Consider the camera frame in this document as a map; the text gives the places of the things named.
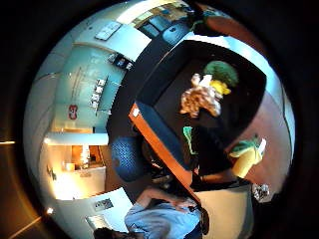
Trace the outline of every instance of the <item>white wall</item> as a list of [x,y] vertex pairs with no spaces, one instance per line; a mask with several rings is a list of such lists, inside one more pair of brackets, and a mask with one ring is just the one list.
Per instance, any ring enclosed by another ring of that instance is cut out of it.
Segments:
[[102,132],[48,132],[45,140],[49,145],[108,145],[109,136]]
[[54,95],[58,78],[46,76],[31,89],[24,113],[23,144],[25,158],[32,174],[38,178],[38,163],[43,137],[50,127],[54,112]]
[[109,19],[95,21],[88,29],[81,33],[76,39],[75,44],[91,45],[107,51],[119,52],[135,61],[151,39],[129,25],[122,25],[107,41],[95,39],[95,36],[110,21]]

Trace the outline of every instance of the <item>dark hair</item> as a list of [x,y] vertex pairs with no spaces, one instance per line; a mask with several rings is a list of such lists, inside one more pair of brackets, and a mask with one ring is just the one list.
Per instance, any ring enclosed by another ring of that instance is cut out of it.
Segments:
[[94,230],[93,235],[95,239],[112,239],[113,230],[102,227]]

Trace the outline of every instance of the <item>wall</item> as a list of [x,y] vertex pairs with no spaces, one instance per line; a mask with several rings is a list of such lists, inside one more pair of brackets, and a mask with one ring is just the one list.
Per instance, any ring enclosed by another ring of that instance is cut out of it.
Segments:
[[[105,128],[109,115],[90,107],[96,81],[109,76],[99,104],[99,110],[108,111],[126,73],[107,61],[110,54],[88,46],[73,48],[57,87],[53,128]],[[78,106],[76,119],[69,119],[69,105]]]
[[95,39],[95,36],[111,20],[99,19],[82,32],[75,44],[89,45],[107,51],[115,51],[135,61],[151,41],[145,34],[129,25],[122,25],[107,41]]

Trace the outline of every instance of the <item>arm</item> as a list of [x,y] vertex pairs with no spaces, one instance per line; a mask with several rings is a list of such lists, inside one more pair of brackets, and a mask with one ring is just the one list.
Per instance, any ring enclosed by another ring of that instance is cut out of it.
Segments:
[[137,203],[140,204],[142,207],[149,206],[152,199],[161,199],[169,202],[173,205],[176,210],[184,211],[182,207],[188,206],[196,206],[196,203],[191,200],[190,198],[181,198],[175,195],[169,194],[163,190],[154,187],[147,187],[139,196]]

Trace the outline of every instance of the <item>yellow object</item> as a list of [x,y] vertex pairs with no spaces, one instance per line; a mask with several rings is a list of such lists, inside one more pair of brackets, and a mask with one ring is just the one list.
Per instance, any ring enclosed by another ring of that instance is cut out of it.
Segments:
[[221,81],[212,80],[209,85],[214,87],[216,91],[222,95],[228,95],[231,93],[231,90],[227,87],[227,84]]
[[245,148],[241,151],[231,152],[231,157],[237,157],[238,160],[232,167],[232,171],[235,175],[244,178],[249,169],[262,160],[262,155],[255,146]]

